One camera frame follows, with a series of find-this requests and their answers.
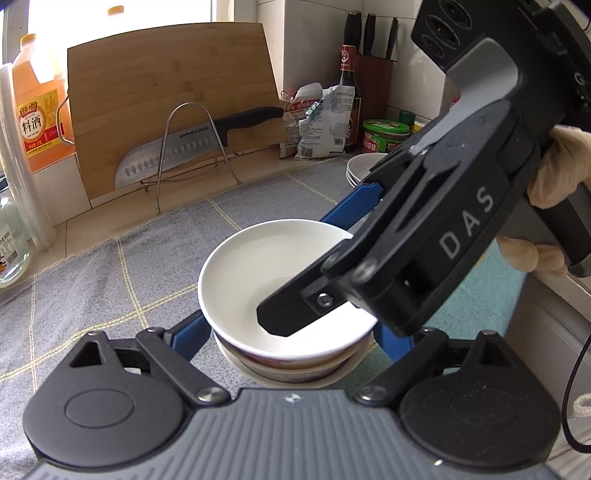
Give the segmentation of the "orange cooking wine jug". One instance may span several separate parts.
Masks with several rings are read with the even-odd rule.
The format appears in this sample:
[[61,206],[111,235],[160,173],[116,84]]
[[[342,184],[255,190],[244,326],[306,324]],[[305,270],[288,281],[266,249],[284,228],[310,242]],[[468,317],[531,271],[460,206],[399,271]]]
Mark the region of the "orange cooking wine jug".
[[21,142],[32,171],[72,155],[73,129],[66,100],[66,77],[53,51],[35,34],[20,39],[12,63],[15,112]]

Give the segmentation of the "white clipped plastic bag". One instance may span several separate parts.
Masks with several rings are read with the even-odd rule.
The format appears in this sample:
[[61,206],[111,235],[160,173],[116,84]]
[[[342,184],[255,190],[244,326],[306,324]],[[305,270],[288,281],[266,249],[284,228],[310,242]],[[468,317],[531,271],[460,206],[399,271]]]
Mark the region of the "white clipped plastic bag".
[[342,86],[335,85],[322,91],[322,99],[315,102],[298,122],[301,140],[297,145],[298,159],[311,160],[338,156],[345,149],[349,108]]

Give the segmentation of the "red white packet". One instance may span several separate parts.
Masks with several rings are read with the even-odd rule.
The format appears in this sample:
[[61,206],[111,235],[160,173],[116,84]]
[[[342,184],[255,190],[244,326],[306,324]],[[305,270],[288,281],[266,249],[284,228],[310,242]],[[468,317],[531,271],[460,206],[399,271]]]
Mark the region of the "red white packet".
[[301,86],[294,94],[286,90],[280,92],[280,100],[283,102],[283,121],[287,132],[286,139],[280,142],[280,159],[297,153],[297,145],[301,140],[298,122],[303,120],[305,112],[321,99],[322,85],[318,82]]

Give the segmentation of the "dark red knife block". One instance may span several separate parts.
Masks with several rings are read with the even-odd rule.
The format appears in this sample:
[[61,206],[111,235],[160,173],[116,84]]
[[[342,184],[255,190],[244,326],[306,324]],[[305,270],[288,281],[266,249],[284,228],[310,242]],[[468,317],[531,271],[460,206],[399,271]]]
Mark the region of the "dark red knife block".
[[339,83],[355,89],[346,133],[348,152],[363,144],[363,122],[382,119],[387,114],[399,20],[394,18],[391,22],[383,56],[373,54],[376,20],[374,14],[368,14],[366,23],[362,24],[361,11],[349,11],[346,17]]

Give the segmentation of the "teal cloth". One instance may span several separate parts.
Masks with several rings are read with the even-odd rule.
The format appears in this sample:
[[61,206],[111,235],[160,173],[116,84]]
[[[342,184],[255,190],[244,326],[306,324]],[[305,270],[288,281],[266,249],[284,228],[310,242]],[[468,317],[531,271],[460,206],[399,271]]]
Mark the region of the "teal cloth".
[[526,274],[513,269],[493,242],[426,326],[455,339],[474,339],[482,330],[504,335],[525,280]]

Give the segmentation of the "dark soy sauce bottle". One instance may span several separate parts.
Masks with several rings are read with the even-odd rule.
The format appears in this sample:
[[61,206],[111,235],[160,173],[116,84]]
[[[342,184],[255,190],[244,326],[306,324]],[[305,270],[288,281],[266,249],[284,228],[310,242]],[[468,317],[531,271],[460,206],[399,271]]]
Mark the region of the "dark soy sauce bottle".
[[362,95],[356,83],[356,46],[342,45],[341,48],[341,80],[342,93],[345,94],[346,106],[349,108],[349,121],[346,126],[345,151],[351,152],[358,145],[359,123]]

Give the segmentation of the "bamboo cutting board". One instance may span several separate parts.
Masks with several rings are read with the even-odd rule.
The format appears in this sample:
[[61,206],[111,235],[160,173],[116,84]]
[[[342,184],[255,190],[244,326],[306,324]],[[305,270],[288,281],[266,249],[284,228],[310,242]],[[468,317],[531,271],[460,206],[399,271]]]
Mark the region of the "bamboo cutting board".
[[259,23],[179,24],[86,42],[68,49],[67,79],[90,200],[113,192],[123,157],[166,127],[281,104]]

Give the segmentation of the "green lid sauce jar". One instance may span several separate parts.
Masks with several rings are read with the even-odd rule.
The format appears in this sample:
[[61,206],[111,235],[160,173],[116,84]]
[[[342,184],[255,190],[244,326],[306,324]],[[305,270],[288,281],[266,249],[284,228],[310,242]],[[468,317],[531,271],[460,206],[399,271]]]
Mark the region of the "green lid sauce jar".
[[363,153],[389,153],[411,135],[411,128],[388,119],[363,121]]

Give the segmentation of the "black handled santoku knife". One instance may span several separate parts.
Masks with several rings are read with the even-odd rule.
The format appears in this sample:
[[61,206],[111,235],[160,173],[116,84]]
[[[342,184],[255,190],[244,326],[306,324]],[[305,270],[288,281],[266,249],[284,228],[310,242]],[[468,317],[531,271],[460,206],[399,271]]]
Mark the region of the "black handled santoku knife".
[[219,149],[228,148],[228,132],[253,127],[283,117],[283,109],[264,106],[232,114],[204,124],[168,134],[129,151],[120,161],[114,175],[114,188],[120,189],[158,173],[160,149],[164,145],[161,171],[178,167],[190,160]]

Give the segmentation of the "white bowl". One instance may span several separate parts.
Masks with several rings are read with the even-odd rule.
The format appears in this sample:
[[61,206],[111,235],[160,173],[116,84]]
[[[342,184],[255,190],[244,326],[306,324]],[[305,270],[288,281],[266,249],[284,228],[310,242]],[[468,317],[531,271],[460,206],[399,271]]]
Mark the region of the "white bowl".
[[218,245],[198,278],[198,302],[225,345],[259,363],[300,368],[341,354],[372,332],[377,319],[346,302],[293,335],[259,326],[256,307],[298,272],[352,234],[307,219],[281,219],[245,228]]

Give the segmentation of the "green lid small jar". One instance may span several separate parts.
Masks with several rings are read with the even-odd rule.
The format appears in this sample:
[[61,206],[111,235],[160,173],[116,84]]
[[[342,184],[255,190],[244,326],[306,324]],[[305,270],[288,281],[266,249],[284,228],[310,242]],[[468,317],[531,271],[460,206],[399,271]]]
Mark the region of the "green lid small jar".
[[413,129],[416,121],[416,115],[412,111],[400,110],[399,121],[407,125],[409,128]]

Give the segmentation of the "large clear glass jar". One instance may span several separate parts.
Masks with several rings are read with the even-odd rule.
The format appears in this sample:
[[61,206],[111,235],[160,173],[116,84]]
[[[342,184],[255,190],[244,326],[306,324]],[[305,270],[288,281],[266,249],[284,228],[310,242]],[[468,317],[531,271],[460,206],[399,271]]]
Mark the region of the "large clear glass jar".
[[30,249],[25,226],[4,175],[1,176],[0,191],[0,287],[7,288],[28,268]]

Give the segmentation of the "grey checked dish mat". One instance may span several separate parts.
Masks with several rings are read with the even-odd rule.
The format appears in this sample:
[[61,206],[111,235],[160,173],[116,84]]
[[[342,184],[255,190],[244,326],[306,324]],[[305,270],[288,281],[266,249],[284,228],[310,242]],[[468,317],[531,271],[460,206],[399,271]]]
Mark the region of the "grey checked dish mat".
[[232,188],[165,214],[1,294],[1,475],[18,479],[35,455],[22,415],[30,398],[86,333],[131,338],[197,310],[197,278],[223,240],[281,218],[321,218],[349,193],[334,159]]

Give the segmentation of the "white plate with fruit print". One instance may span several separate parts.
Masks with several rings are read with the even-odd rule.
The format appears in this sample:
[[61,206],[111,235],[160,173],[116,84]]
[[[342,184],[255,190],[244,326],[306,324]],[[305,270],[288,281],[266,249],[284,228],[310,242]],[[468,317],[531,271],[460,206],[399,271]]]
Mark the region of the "white plate with fruit print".
[[358,176],[361,176],[363,172],[370,174],[370,170],[384,157],[386,153],[363,153],[353,156],[349,159],[346,164],[346,170],[352,171]]

